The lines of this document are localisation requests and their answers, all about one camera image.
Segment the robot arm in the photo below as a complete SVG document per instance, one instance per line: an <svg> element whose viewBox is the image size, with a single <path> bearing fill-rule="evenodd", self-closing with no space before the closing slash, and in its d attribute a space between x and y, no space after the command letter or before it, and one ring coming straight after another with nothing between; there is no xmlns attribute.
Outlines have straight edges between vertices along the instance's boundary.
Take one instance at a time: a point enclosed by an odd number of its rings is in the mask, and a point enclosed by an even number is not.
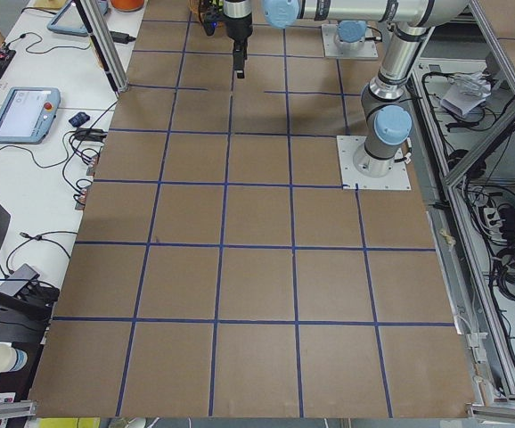
<svg viewBox="0 0 515 428"><path fill-rule="evenodd" d="M364 145L354 154L354 166L367 177L385 177L396 151L412 129L410 114L399 105L405 82L433 29L462 12L467 1L263 1L267 23L285 29L295 21L377 21L394 25L378 73L362 92L368 127Z"/></svg>
<svg viewBox="0 0 515 428"><path fill-rule="evenodd" d="M375 36L366 37L367 30L376 32ZM382 41L382 33L379 29L371 27L366 21L340 21L336 29L336 41L341 44L363 43L366 39L374 42Z"/></svg>

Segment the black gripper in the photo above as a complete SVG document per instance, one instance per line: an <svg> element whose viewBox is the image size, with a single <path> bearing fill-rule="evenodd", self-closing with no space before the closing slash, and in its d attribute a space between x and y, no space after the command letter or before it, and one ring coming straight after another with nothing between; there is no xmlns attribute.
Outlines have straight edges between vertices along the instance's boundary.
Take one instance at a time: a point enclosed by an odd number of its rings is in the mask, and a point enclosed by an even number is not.
<svg viewBox="0 0 515 428"><path fill-rule="evenodd" d="M236 78L245 78L247 39L252 35L252 6L250 0L223 2L226 34L233 40L233 71Z"/></svg>

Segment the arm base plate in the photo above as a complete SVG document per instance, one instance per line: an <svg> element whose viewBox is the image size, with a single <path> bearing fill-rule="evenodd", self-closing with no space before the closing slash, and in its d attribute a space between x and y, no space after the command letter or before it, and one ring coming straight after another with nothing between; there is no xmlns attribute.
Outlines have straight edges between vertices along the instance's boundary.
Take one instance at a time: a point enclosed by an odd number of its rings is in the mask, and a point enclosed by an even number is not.
<svg viewBox="0 0 515 428"><path fill-rule="evenodd" d="M376 160L365 150L365 136L337 136L341 186L350 190L410 191L410 154L397 148L395 157Z"/></svg>
<svg viewBox="0 0 515 428"><path fill-rule="evenodd" d="M338 23L322 25L323 50L325 57L362 61L376 61L378 59L377 42L366 39L363 43L338 43L335 37ZM373 31L368 29L366 37L372 36L375 36Z"/></svg>

